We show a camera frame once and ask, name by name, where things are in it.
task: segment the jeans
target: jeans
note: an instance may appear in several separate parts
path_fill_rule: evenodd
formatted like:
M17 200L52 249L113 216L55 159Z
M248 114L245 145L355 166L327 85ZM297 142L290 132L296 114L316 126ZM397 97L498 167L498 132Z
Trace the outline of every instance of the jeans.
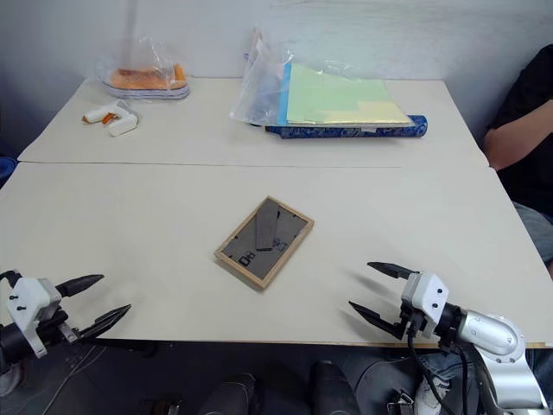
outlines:
M547 405L553 409L553 349L530 349L526 351L530 368L542 389ZM438 379L449 381L462 375L462 361L458 354L433 353L421 356L423 365ZM474 364L468 360L469 369Z

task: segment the white glue gun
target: white glue gun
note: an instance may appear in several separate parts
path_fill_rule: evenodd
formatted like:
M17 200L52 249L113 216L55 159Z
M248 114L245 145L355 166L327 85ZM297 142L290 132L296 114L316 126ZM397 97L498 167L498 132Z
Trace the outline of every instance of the white glue gun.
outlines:
M111 104L100 106L96 110L90 110L83 115L82 120L87 124L93 124L99 121L101 121L103 125L110 123L107 129L114 137L137 128L138 124L138 116L131 111L121 99Z

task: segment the green paper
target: green paper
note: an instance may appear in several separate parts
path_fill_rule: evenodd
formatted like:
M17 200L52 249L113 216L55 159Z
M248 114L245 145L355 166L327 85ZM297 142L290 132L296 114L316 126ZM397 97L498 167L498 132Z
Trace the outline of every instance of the green paper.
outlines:
M348 79L295 63L286 119L289 123L311 124L410 122L393 105L382 80Z

